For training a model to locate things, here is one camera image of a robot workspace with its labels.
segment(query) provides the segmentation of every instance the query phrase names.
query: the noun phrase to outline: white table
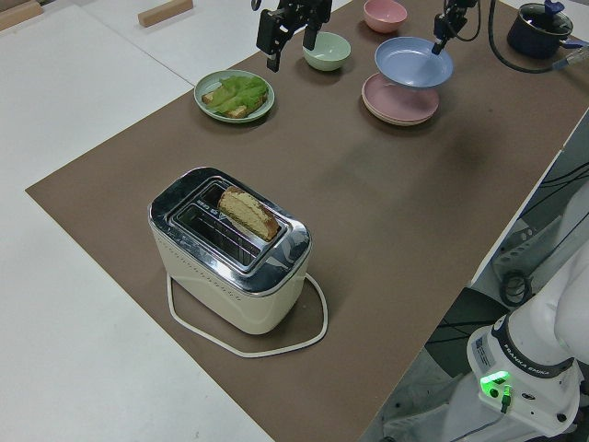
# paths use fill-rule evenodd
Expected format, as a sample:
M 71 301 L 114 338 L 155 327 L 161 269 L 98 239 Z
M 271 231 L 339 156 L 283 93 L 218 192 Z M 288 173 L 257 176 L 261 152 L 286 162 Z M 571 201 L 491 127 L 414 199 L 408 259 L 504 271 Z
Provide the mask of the white table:
M 2 440 L 270 440 L 24 192 L 256 51 L 249 1 L 141 28 L 160 3 L 57 0 L 0 32 Z M 589 40 L 589 7 L 566 5 Z

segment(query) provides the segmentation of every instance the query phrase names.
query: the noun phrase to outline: toaster chrome top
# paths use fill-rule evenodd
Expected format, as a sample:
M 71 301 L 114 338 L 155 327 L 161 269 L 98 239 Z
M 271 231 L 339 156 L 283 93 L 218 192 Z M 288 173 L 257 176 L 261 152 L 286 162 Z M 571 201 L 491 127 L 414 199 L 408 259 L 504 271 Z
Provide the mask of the toaster chrome top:
M 236 227 L 217 209 L 221 194 L 234 185 L 272 212 L 279 225 L 266 242 Z M 250 296 L 265 296 L 284 284 L 311 249 L 305 226 L 248 186 L 212 168 L 187 172 L 149 207 L 149 222 L 169 241 L 229 284 Z

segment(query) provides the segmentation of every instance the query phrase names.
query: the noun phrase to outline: toaster body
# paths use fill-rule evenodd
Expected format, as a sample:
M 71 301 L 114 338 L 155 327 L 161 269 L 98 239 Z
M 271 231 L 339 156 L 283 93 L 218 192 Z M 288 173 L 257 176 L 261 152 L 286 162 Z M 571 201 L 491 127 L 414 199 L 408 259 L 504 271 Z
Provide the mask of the toaster body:
M 264 241 L 217 209 L 237 186 L 275 217 L 279 231 Z M 217 169 L 191 170 L 149 206 L 149 225 L 169 275 L 240 330 L 272 330 L 298 299 L 311 237 L 281 207 Z

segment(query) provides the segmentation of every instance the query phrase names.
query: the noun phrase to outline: green plate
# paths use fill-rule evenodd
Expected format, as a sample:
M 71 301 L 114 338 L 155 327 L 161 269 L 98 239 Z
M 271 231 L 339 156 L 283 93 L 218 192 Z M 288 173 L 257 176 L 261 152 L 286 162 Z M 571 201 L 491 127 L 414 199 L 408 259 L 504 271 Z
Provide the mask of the green plate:
M 264 80 L 260 76 L 256 76 L 256 77 L 263 80 L 264 83 L 266 83 L 266 86 L 268 86 L 268 98 L 266 99 L 264 104 L 262 104 L 260 106 L 259 109 L 255 110 L 247 117 L 245 117 L 245 118 L 228 118 L 228 117 L 225 117 L 224 115 L 221 115 L 220 113 L 213 112 L 213 111 L 208 110 L 206 108 L 206 105 L 202 102 L 201 97 L 203 95 L 208 94 L 209 92 L 212 92 L 213 90 L 217 89 L 218 87 L 220 87 L 221 86 L 220 80 L 225 79 L 225 78 L 229 78 L 230 76 L 253 77 L 256 75 L 252 74 L 250 72 L 247 72 L 247 71 L 239 71 L 236 69 L 227 69 L 225 71 L 218 71 L 218 72 L 213 72 L 212 74 L 209 74 L 208 76 L 204 77 L 201 81 L 199 81 L 197 83 L 197 85 L 194 87 L 194 99 L 196 100 L 196 104 L 199 105 L 199 108 L 201 108 L 202 111 L 204 113 L 206 113 L 207 115 L 209 115 L 210 117 L 215 118 L 216 120 L 219 120 L 221 122 L 232 122 L 232 123 L 253 122 L 254 120 L 257 120 L 258 118 L 264 116 L 270 110 L 272 105 L 274 104 L 274 90 L 270 86 L 270 83 L 268 83 L 266 80 Z

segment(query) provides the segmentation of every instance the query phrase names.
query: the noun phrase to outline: pink plate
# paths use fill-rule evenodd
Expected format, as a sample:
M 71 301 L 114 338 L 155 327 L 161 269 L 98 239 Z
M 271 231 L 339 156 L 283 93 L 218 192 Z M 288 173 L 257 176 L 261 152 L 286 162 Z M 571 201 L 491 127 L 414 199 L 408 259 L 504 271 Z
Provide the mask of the pink plate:
M 382 74 L 374 74 L 364 82 L 362 99 L 377 118 L 401 125 L 425 122 L 440 104 L 435 89 L 403 87 L 391 83 Z

